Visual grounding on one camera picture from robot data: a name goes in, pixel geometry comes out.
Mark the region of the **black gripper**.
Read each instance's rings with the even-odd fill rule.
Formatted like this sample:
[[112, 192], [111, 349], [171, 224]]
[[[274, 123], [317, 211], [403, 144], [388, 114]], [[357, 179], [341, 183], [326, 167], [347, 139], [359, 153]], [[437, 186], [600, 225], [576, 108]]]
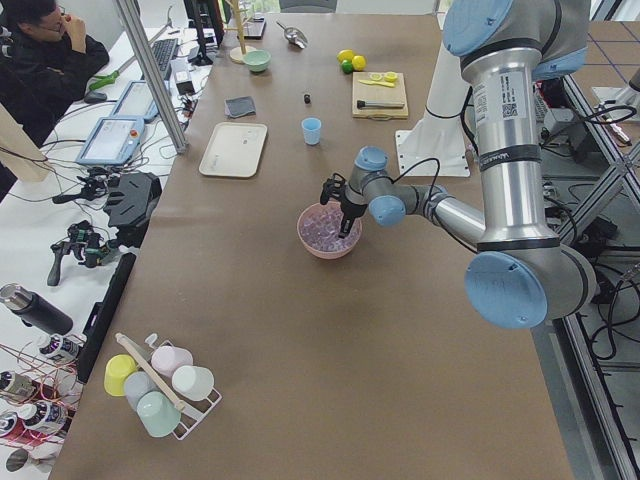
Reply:
[[343, 214], [338, 233], [340, 238], [347, 238], [350, 235], [355, 220], [363, 217], [367, 210], [366, 204], [351, 200], [347, 195], [348, 191], [348, 180], [341, 174], [334, 172], [323, 183], [320, 194], [319, 203], [321, 205], [328, 204], [330, 200], [335, 200], [339, 203]]

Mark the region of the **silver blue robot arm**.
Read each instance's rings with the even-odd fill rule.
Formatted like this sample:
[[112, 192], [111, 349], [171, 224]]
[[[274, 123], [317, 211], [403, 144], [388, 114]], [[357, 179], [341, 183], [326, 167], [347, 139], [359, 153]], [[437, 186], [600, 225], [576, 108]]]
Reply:
[[578, 311], [593, 297], [591, 264], [547, 225], [534, 83], [577, 71], [586, 59], [586, 1], [456, 1], [444, 22], [445, 48], [473, 90], [483, 206], [437, 186], [399, 185], [387, 155], [361, 149], [349, 177], [326, 180], [340, 235], [370, 214], [392, 226], [418, 214], [475, 245], [464, 285], [474, 309], [503, 328], [532, 328]]

